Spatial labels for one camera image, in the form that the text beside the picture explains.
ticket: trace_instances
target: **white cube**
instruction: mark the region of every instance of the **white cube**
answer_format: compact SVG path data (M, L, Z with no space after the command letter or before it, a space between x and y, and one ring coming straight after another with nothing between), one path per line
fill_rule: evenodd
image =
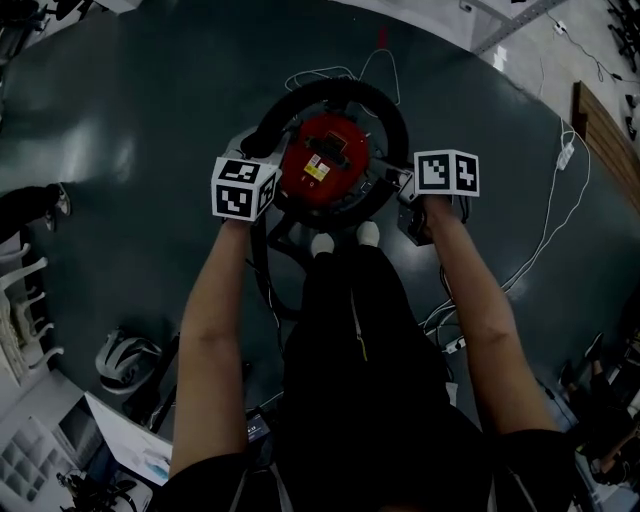
M253 222L273 201L281 171L250 160L216 160L211 176L213 214Z
M480 196L478 157L453 149L413 154L416 194Z

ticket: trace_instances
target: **brown wood panel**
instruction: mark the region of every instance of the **brown wood panel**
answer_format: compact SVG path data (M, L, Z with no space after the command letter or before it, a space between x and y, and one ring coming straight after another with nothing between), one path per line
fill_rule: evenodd
M571 122L640 213L640 158L631 141L582 82L573 85Z

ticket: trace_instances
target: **helmet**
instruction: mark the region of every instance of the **helmet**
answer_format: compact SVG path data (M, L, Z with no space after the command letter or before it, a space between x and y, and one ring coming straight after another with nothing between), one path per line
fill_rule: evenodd
M151 377L161 354L147 339L129 338L121 329L111 331L96 356L102 387L116 395L132 393Z

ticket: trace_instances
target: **warning sticker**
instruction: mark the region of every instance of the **warning sticker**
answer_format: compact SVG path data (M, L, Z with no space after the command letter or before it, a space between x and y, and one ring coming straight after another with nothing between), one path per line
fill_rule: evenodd
M322 181L330 171L329 166L320 163L320 155L313 155L309 163L305 165L304 170L318 181Z

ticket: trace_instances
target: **dark green floor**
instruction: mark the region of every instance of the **dark green floor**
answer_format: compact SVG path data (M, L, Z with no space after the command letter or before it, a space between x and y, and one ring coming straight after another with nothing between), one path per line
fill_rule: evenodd
M72 183L74 215L56 234L34 226L36 250L50 260L44 284L56 328L49 338L67 349L58 364L71 380L96 388L95 354L118 325L170 340L218 229L209 194L216 157L259 122L291 74L337 64L360 70L382 27L396 57L411 150L479 155L482 197L468 224L474 241L501 282L531 256L560 121L495 69L411 26L324 0L147 1L52 36L7 73L0 190ZM368 81L393 92L384 59L369 72ZM586 153L576 144L558 178L552 226L586 176ZM375 217L381 246L422 320L445 299L438 262L432 247L416 248L396 230L396 215L391 201ZM613 341L639 261L640 218L594 159L582 205L511 294L539 378L552 383L596 331ZM301 271L274 255L272 274L279 293L299 301ZM282 364L273 318L250 273L243 313L254 405L280 389ZM450 364L459 405L476 419L464 351Z

